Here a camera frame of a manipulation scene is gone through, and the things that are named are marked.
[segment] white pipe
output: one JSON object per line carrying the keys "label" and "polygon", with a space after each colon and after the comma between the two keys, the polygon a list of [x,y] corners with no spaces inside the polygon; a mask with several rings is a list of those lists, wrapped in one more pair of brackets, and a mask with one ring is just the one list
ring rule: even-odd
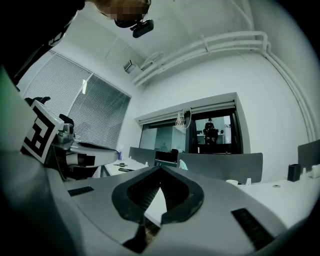
{"label": "white pipe", "polygon": [[252,22],[252,30],[255,30],[255,22],[254,17],[252,14],[251,4],[249,3],[249,0],[242,0],[243,10],[246,16],[250,19]]}
{"label": "white pipe", "polygon": [[141,65],[140,69],[143,69],[145,66],[149,65],[150,63],[153,64],[155,62],[156,58],[159,58],[160,55],[163,55],[163,51],[162,52],[155,52],[154,54],[152,54],[150,57],[148,57],[144,63]]}
{"label": "white pipe", "polygon": [[[240,38],[240,37],[254,37],[254,36],[262,36],[263,37],[263,45],[262,49],[263,52],[267,51],[267,43],[268,43],[268,36],[265,32],[262,31],[239,31],[239,32],[231,32],[231,33],[224,33],[224,34],[218,34],[214,36],[210,36],[205,38],[205,41],[207,43],[211,43],[214,41],[222,40],[222,39],[233,39],[233,38]],[[152,72],[155,69],[158,69],[161,67],[165,62],[169,61],[170,59],[176,58],[185,52],[188,52],[192,50],[193,48],[199,47],[203,45],[204,42],[202,40],[198,40],[196,42],[193,42],[189,44],[188,46],[182,48],[179,51],[176,51],[167,57],[162,58],[161,60],[157,61],[150,67],[148,67],[145,71],[143,71],[141,74],[139,74],[133,81],[133,84],[137,84],[141,79],[145,78],[150,72]]]}
{"label": "white pipe", "polygon": [[234,8],[242,15],[242,17],[245,19],[246,23],[248,24],[249,30],[254,30],[254,27],[252,25],[251,20],[248,18],[248,16],[244,13],[244,11],[237,5],[233,0],[229,0],[230,3],[234,6]]}
{"label": "white pipe", "polygon": [[304,119],[306,131],[307,131],[307,136],[308,136],[308,142],[315,141],[316,134],[315,134],[315,129],[314,129],[312,118],[310,116],[309,109],[306,106],[305,100],[302,97],[301,93],[299,92],[299,89],[297,88],[297,86],[301,87],[300,82],[297,80],[297,78],[295,78],[295,76],[293,76],[294,78],[292,79],[292,76],[291,76],[291,75],[293,75],[292,72],[272,52],[268,52],[264,56],[278,70],[278,72],[283,76],[283,78],[287,82],[290,90],[292,91],[294,97],[296,98],[298,105],[300,107],[300,110],[302,112],[303,119]]}
{"label": "white pipe", "polygon": [[205,46],[205,49],[206,49],[207,53],[208,53],[209,55],[211,55],[211,52],[209,51],[209,45],[208,45],[208,43],[207,43],[207,41],[206,41],[206,39],[205,39],[205,36],[202,35],[202,36],[201,36],[201,39],[202,39],[202,41],[203,41],[203,43],[204,43],[204,46]]}
{"label": "white pipe", "polygon": [[[223,51],[230,51],[230,50],[234,51],[235,50],[234,48],[226,48],[226,47],[245,46],[245,45],[263,45],[263,42],[260,40],[242,40],[242,41],[223,42],[223,43],[215,44],[215,45],[209,47],[208,49],[211,53],[217,52],[216,51],[217,49],[223,49]],[[144,82],[146,82],[150,78],[154,77],[155,75],[161,74],[162,72],[168,70],[169,68],[172,68],[172,67],[174,67],[180,63],[183,63],[187,60],[191,60],[191,59],[203,56],[204,54],[208,54],[208,52],[205,49],[199,49],[199,50],[192,51],[188,54],[185,54],[185,55],[175,59],[174,61],[162,66],[160,69],[155,70],[154,72],[149,74],[147,77],[145,77],[144,79],[139,81],[137,83],[137,86],[142,85]]]}

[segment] person sitting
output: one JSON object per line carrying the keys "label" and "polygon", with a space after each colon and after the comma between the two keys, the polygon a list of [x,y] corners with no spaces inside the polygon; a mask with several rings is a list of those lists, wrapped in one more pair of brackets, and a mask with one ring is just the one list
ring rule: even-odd
{"label": "person sitting", "polygon": [[204,142],[205,144],[215,145],[217,144],[218,139],[218,130],[215,129],[215,126],[212,122],[212,119],[209,118],[208,122],[205,124],[205,127],[203,129],[204,133]]}

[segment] white cup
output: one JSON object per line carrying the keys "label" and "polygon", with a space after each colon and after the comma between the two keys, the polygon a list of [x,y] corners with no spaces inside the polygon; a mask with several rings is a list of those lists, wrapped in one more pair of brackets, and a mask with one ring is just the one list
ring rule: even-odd
{"label": "white cup", "polygon": [[237,180],[233,180],[233,179],[228,179],[225,182],[228,182],[228,183],[230,183],[232,185],[235,185],[235,186],[238,185],[238,181]]}

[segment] white ceiling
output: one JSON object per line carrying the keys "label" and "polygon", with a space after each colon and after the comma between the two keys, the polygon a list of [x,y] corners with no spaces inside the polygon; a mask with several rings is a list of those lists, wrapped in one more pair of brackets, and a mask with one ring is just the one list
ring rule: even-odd
{"label": "white ceiling", "polygon": [[[243,9],[241,0],[235,2]],[[117,37],[125,41],[144,59],[155,52],[174,52],[197,41],[201,35],[248,30],[246,21],[229,0],[152,0],[146,19],[154,20],[154,30],[138,39],[133,38],[129,28],[117,27],[91,3],[86,3],[80,15],[106,28],[111,41]],[[109,39],[101,37],[99,44],[103,47],[105,40],[106,49],[100,51],[108,52]]]}

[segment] desk partition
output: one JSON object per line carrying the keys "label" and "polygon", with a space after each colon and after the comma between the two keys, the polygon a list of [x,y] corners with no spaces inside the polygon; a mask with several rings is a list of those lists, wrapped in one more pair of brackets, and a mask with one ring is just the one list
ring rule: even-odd
{"label": "desk partition", "polygon": [[306,168],[307,172],[311,171],[312,166],[320,165],[320,139],[298,146],[298,163],[301,171]]}
{"label": "desk partition", "polygon": [[151,149],[130,147],[129,157],[141,164],[148,162],[148,165],[153,167],[155,166],[156,152]]}
{"label": "desk partition", "polygon": [[236,180],[245,184],[247,178],[259,183],[262,178],[263,154],[178,154],[190,172],[218,180]]}

